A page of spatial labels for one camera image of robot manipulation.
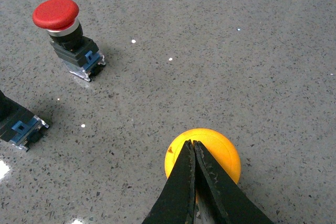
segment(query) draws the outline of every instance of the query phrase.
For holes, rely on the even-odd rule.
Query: blue terminal block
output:
[[[93,54],[90,50],[85,54],[85,58],[87,63],[82,67],[76,66],[67,60],[64,60],[64,64],[70,73],[86,81],[91,81],[90,76],[96,76],[101,71],[101,67],[106,65],[104,55],[99,51]]]
[[[49,128],[49,125],[0,91],[1,140],[28,151],[30,143],[35,143],[42,137],[40,130],[43,127]]]

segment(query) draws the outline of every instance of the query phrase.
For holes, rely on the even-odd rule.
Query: yellow button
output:
[[[210,129],[192,129],[179,135],[169,146],[164,169],[169,177],[185,141],[201,141],[230,178],[237,184],[240,178],[240,159],[234,145],[224,135]]]

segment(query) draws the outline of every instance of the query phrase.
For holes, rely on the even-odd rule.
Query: clear plastic base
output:
[[[70,73],[74,74],[75,76],[78,76],[86,81],[91,81],[90,75],[94,73],[95,68],[98,65],[105,66],[105,56],[102,54],[102,52],[98,51],[95,53],[95,56],[98,54],[97,60],[95,60],[92,63],[85,64],[83,67],[78,67],[74,64],[71,64],[64,60],[65,65],[67,66]]]

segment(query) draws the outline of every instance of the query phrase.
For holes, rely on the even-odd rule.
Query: gray speckled surface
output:
[[[0,1],[0,89],[51,124],[0,142],[0,223],[141,223],[195,127],[231,139],[274,222],[336,223],[336,0],[74,0],[106,56],[91,83],[33,24],[43,1]]]

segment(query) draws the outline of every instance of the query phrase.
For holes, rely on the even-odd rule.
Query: red button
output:
[[[74,22],[78,13],[79,7],[72,0],[48,0],[36,7],[33,22],[40,28],[64,30]]]

